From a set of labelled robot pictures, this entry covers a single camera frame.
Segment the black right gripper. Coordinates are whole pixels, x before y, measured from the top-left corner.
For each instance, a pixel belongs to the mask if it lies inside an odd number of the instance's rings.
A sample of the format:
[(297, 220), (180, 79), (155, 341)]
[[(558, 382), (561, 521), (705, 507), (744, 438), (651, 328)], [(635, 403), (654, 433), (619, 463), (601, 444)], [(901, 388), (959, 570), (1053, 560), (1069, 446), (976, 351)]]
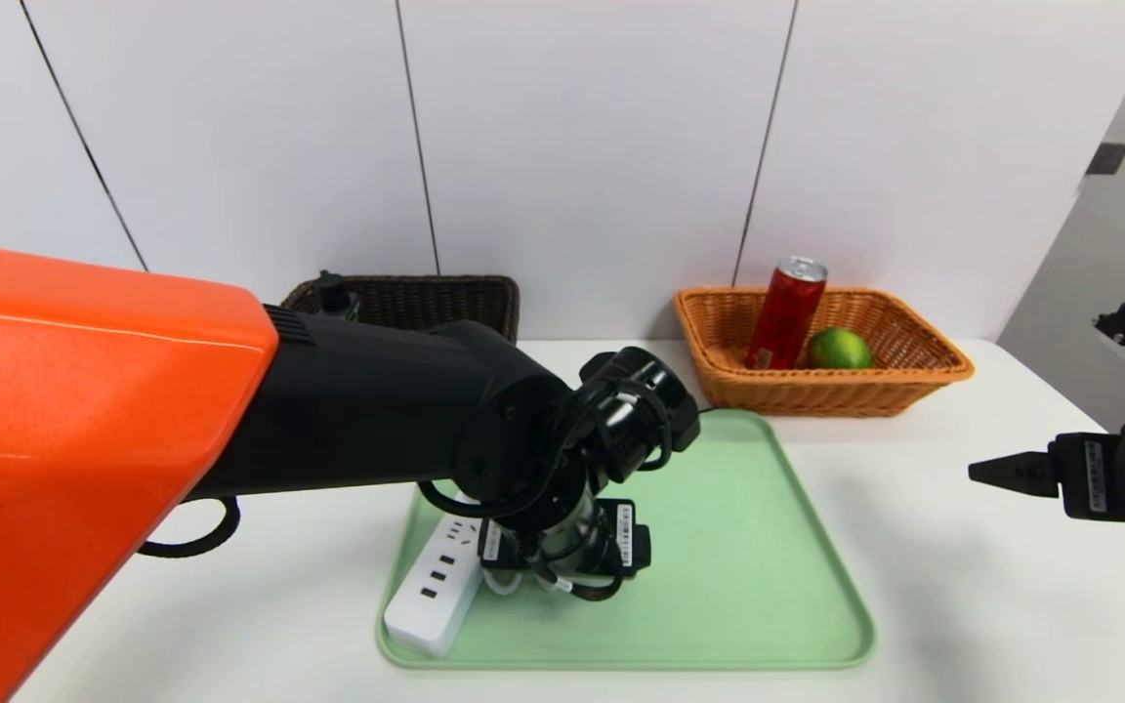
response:
[(1069, 517), (1125, 523), (1125, 429), (1120, 434), (1062, 434), (1048, 451), (982, 460), (969, 480), (1028, 497), (1059, 498)]

